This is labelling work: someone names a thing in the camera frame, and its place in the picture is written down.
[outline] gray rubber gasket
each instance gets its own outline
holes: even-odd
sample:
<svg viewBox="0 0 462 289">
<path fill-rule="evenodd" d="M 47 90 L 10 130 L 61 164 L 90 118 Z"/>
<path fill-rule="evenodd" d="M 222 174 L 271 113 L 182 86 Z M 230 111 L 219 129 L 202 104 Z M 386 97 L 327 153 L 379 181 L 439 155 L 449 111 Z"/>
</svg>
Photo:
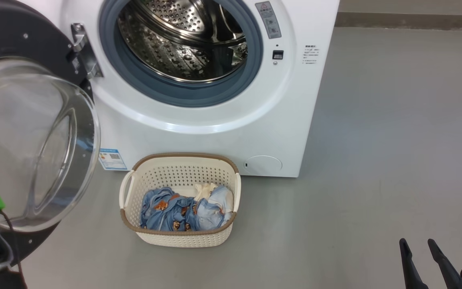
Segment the gray rubber gasket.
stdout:
<svg viewBox="0 0 462 289">
<path fill-rule="evenodd" d="M 110 64 L 136 90 L 173 106 L 215 106 L 245 90 L 257 75 L 263 57 L 260 28 L 241 0 L 216 0 L 233 15 L 247 41 L 245 65 L 233 74 L 211 83 L 183 83 L 155 73 L 143 65 L 127 47 L 117 27 L 117 17 L 129 0 L 106 0 L 99 15 L 99 37 Z"/>
</svg>

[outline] brown basket rim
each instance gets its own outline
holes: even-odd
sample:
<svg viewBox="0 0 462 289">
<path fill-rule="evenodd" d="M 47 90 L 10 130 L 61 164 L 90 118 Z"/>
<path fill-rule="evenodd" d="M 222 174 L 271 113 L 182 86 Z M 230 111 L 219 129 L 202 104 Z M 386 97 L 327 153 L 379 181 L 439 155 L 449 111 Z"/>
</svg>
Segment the brown basket rim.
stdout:
<svg viewBox="0 0 462 289">
<path fill-rule="evenodd" d="M 124 209 L 121 209 L 121 218 L 126 227 L 130 228 L 131 230 L 138 232 L 138 233 L 145 233 L 145 234 L 154 234 L 154 235 L 164 235 L 164 236 L 203 236 L 203 235 L 212 235 L 222 232 L 223 230 L 227 229 L 236 218 L 236 212 L 232 212 L 231 218 L 225 225 L 220 228 L 208 231 L 191 231 L 191 232 L 170 232 L 170 231 L 159 231 L 159 230 L 151 230 L 151 229 L 143 229 L 140 227 L 135 227 L 131 225 L 126 217 L 126 212 Z"/>
<path fill-rule="evenodd" d="M 145 163 L 149 159 L 157 159 L 160 157 L 204 157 L 206 159 L 218 159 L 218 160 L 225 161 L 226 163 L 228 163 L 233 168 L 235 173 L 238 173 L 238 167 L 235 165 L 235 163 L 233 163 L 233 161 L 231 161 L 227 157 L 220 156 L 220 155 L 213 155 L 213 154 L 205 154 L 205 153 L 162 153 L 162 154 L 148 155 L 144 157 L 143 159 L 141 159 L 140 161 L 138 161 L 133 166 L 133 170 L 136 171 L 141 164 Z"/>
</svg>

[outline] washing machine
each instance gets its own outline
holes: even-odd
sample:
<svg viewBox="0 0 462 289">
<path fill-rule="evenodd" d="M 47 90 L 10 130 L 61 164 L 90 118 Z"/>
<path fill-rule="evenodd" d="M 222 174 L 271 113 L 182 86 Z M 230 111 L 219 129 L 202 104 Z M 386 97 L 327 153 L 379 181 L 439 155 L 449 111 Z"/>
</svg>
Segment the washing machine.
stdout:
<svg viewBox="0 0 462 289">
<path fill-rule="evenodd" d="M 223 155 L 297 177 L 338 0 L 0 0 L 0 57 L 93 97 L 99 161 Z"/>
</svg>

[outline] warning label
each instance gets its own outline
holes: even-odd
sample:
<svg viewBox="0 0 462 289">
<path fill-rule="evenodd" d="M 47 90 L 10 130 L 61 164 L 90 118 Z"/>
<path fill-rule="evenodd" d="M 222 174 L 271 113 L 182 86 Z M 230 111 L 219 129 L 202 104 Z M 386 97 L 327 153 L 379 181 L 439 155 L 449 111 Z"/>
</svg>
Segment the warning label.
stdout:
<svg viewBox="0 0 462 289">
<path fill-rule="evenodd" d="M 279 23 L 277 23 L 276 14 L 272 9 L 272 5 L 269 1 L 256 3 L 256 8 L 261 15 L 265 29 L 268 34 L 268 38 L 280 38 L 281 29 L 279 29 Z"/>
<path fill-rule="evenodd" d="M 316 45 L 305 45 L 302 54 L 302 64 L 317 64 L 320 50 Z"/>
</svg>

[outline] wall baseboard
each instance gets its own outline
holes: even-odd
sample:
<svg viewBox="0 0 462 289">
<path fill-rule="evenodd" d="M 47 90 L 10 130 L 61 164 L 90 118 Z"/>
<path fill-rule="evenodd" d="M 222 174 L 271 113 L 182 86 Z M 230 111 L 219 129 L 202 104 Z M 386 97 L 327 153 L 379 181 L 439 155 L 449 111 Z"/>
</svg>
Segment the wall baseboard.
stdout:
<svg viewBox="0 0 462 289">
<path fill-rule="evenodd" d="M 338 12 L 335 27 L 462 31 L 462 15 Z"/>
</svg>

